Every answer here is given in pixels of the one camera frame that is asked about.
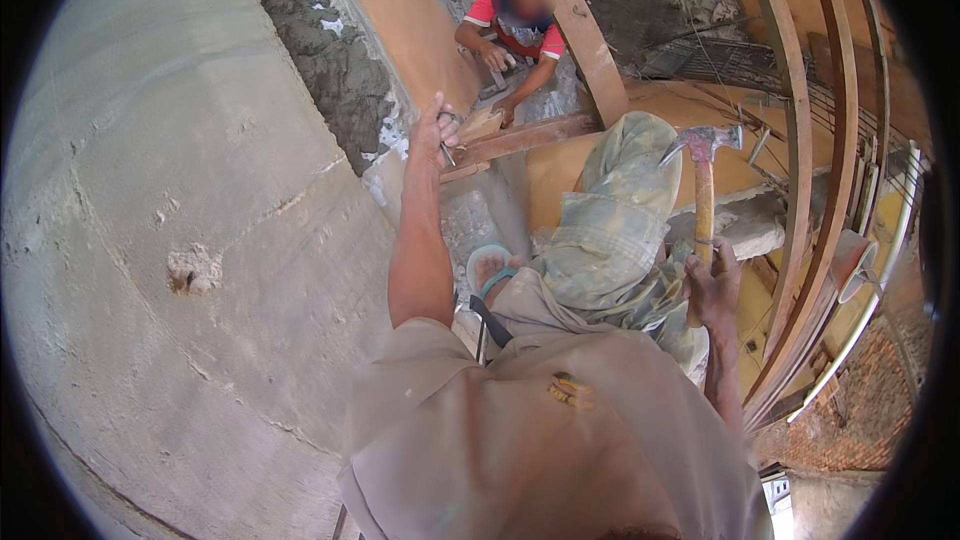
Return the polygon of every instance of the wooden hammer handle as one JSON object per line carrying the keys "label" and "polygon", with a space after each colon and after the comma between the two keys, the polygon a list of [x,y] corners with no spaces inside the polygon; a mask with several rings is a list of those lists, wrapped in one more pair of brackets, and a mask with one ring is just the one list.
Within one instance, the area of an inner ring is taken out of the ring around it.
{"label": "wooden hammer handle", "polygon": [[[693,238],[693,253],[711,270],[714,265],[714,164],[710,161],[693,163],[694,188],[697,206],[697,227]],[[686,312],[686,325],[699,328],[704,324],[691,308]]]}

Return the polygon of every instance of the man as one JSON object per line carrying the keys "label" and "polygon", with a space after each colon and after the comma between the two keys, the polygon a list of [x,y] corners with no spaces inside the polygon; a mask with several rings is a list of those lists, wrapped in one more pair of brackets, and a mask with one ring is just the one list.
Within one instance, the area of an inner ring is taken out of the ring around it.
{"label": "man", "polygon": [[564,54],[564,38],[545,0],[476,0],[453,38],[479,53],[492,72],[506,72],[513,57],[507,48],[483,39],[489,28],[515,54],[536,61],[516,90],[493,105],[493,112],[503,112],[501,127],[506,128],[514,122],[518,105],[553,77]]}
{"label": "man", "polygon": [[[650,335],[591,323],[558,303],[542,263],[516,258],[476,266],[486,306],[512,334],[484,367],[450,330],[440,143],[458,138],[442,105],[438,92],[411,130],[388,280],[394,330],[347,412],[338,482],[366,538],[772,538],[760,480],[742,456],[740,271],[730,244],[717,242],[712,271],[685,262],[682,293],[709,335],[703,394]],[[674,133],[643,113],[618,126],[626,133],[611,128],[595,150],[616,147],[635,163],[648,159],[634,147],[658,150]],[[512,277],[485,283],[507,265]]]}

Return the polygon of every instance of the claw hammer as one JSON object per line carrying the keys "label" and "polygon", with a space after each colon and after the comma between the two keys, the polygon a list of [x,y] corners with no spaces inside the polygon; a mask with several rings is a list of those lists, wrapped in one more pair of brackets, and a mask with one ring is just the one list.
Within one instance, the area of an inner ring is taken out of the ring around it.
{"label": "claw hammer", "polygon": [[[714,264],[714,153],[720,147],[743,149],[743,127],[724,129],[700,125],[683,130],[663,153],[659,166],[669,163],[684,147],[690,149],[694,168],[697,226],[693,252],[709,270]],[[687,314],[686,324],[691,328],[703,325],[692,310]]]}

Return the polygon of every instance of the shirt logo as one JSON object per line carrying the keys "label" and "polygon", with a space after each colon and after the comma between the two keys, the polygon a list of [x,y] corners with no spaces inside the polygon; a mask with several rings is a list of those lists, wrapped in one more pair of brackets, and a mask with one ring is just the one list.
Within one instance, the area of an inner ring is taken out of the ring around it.
{"label": "shirt logo", "polygon": [[583,411],[593,411],[597,408],[597,403],[594,400],[594,389],[566,371],[558,371],[553,374],[547,392],[558,402],[570,405],[570,407],[576,407]]}

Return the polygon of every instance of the plastic pipe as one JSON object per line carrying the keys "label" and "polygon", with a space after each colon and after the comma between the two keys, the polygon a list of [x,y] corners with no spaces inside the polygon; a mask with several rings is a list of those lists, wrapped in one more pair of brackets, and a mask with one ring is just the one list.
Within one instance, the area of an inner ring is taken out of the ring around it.
{"label": "plastic pipe", "polygon": [[[913,207],[914,196],[917,193],[919,163],[920,150],[917,148],[917,144],[915,144],[911,139],[910,158],[907,159],[906,179],[904,180],[903,204],[900,206],[900,215],[896,222],[894,239],[890,243],[890,252],[887,253],[887,259],[883,263],[883,269],[880,271],[879,284],[881,289],[885,289],[887,287],[887,282],[890,281],[890,276],[893,274],[894,265],[897,264],[897,258],[900,256],[901,248],[904,245],[906,226],[910,222],[910,210]],[[860,319],[857,320],[856,326],[853,328],[853,332],[846,339],[846,342],[844,342],[843,348],[840,349],[840,353],[836,355],[833,363],[831,363],[830,366],[823,371],[820,378],[817,378],[817,383],[813,386],[813,389],[806,394],[806,398],[803,399],[803,406],[790,413],[790,415],[786,418],[787,423],[793,423],[793,420],[796,419],[797,416],[800,415],[810,403],[816,400],[817,394],[820,393],[820,390],[823,390],[824,386],[827,385],[827,382],[834,377],[837,369],[843,365],[843,362],[846,361],[847,356],[852,350],[854,350],[854,345],[857,344],[858,340],[860,340],[860,335],[863,334],[863,330],[866,329],[867,324],[870,323],[870,318],[874,316],[874,311],[877,309],[877,305],[880,304],[880,302],[881,297],[879,294],[877,294],[877,290],[874,289],[872,294],[870,294],[870,300],[867,302],[867,306],[863,309],[863,314],[860,315]]]}

